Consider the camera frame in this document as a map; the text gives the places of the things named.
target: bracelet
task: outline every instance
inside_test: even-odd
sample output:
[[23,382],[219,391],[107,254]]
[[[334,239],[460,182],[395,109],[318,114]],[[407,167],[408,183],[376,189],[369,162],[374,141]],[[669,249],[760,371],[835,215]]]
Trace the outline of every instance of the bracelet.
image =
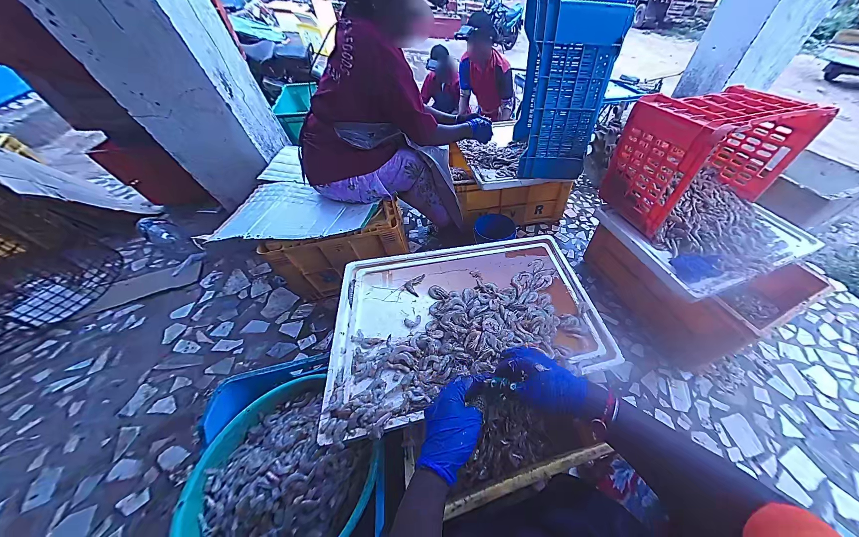
[[589,422],[592,436],[598,442],[605,442],[605,438],[608,436],[609,424],[618,417],[618,401],[619,399],[614,396],[614,392],[609,390],[608,398],[605,400],[605,412],[602,413],[601,418],[595,418]]

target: white tray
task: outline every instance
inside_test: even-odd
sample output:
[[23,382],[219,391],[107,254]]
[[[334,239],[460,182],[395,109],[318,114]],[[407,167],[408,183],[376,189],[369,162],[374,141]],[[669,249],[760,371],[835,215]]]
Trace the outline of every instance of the white tray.
[[[333,346],[330,351],[330,364],[327,373],[327,387],[324,400],[329,401],[334,388],[344,387],[344,401],[351,395],[363,392],[373,382],[372,378],[359,383],[353,380],[353,352],[356,344],[350,338],[361,331],[365,337],[386,338],[404,336],[412,331],[421,330],[430,321],[430,305],[435,300],[427,296],[427,290],[434,285],[447,289],[462,289],[475,285],[471,270],[479,270],[487,282],[495,282],[500,287],[509,284],[513,275],[535,258],[544,260],[546,267],[555,268],[558,277],[546,292],[553,294],[553,305],[559,313],[577,313],[577,304],[588,304],[583,319],[593,332],[593,348],[582,348],[575,357],[569,358],[569,369],[581,374],[612,368],[624,361],[621,351],[614,342],[599,312],[589,299],[579,278],[566,261],[552,237],[530,237],[501,243],[476,245],[451,250],[419,252],[395,257],[357,261],[346,266],[341,291],[340,307],[334,329]],[[404,282],[415,276],[425,274],[426,278],[416,287],[420,296],[415,297],[399,291]],[[422,316],[422,325],[407,329],[404,319]],[[560,334],[556,340],[571,346],[574,341]],[[395,386],[392,375],[384,376],[387,390]],[[396,395],[402,404],[403,399]],[[422,412],[414,412],[388,421],[385,430],[401,427],[423,419]],[[327,414],[321,415],[321,428],[330,420]],[[364,435],[364,431],[351,431],[344,440],[353,440]],[[333,444],[334,440],[319,434],[317,442],[321,446]]]
[[[769,266],[769,271],[792,264],[793,262],[814,253],[824,247],[824,243],[804,229],[775,215],[769,210],[755,204],[760,220],[768,225],[785,242],[786,246],[774,252],[776,257]],[[624,245],[640,259],[662,283],[686,302],[698,302],[714,296],[729,288],[739,286],[754,279],[758,274],[724,273],[712,278],[704,278],[696,283],[686,283],[675,273],[671,265],[671,253],[658,250],[648,239],[638,232],[612,205],[603,205],[596,211],[595,216],[606,229],[612,232]]]
[[[500,121],[493,125],[493,143],[497,147],[505,147],[513,141],[515,121]],[[519,177],[496,177],[496,170],[471,166],[472,177],[483,190],[501,190],[516,186],[532,186],[546,182],[573,182],[575,179],[526,179]]]

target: plastic bottle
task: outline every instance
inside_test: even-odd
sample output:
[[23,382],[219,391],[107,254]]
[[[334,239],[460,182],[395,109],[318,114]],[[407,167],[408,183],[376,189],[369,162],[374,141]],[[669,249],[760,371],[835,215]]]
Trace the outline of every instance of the plastic bottle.
[[163,218],[142,218],[136,227],[149,243],[175,258],[201,251],[180,227]]

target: orange sleeve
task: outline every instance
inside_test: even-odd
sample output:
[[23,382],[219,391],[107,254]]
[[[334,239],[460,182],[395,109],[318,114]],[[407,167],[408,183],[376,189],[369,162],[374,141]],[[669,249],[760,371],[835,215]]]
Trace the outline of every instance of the orange sleeve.
[[768,504],[747,519],[744,537],[840,537],[820,518],[800,507]]

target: concrete pillar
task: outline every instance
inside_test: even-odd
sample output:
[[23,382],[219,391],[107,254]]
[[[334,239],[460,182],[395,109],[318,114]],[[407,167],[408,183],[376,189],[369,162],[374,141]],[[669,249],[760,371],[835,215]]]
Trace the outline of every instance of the concrete pillar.
[[21,0],[221,205],[288,143],[210,0]]
[[767,90],[836,0],[724,0],[672,96]]

